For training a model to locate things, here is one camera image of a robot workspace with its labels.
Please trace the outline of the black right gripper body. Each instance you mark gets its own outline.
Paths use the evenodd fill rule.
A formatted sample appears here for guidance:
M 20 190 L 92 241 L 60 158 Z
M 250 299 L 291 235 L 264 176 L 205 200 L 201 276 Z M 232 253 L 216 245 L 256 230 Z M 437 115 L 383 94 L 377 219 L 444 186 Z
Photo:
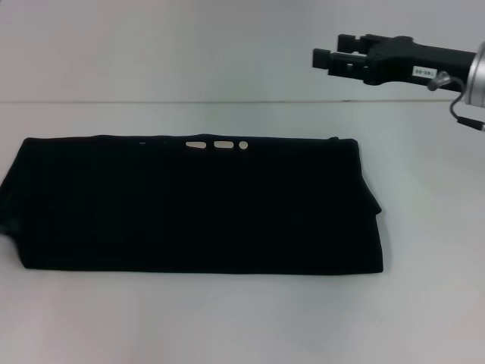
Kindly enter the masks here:
M 372 86 L 391 82 L 423 86 L 431 76 L 413 72 L 420 67 L 428 73 L 445 71 L 466 82 L 475 57 L 473 52 L 420 45 L 408 36 L 366 35 L 362 42 L 365 44 L 364 82 Z

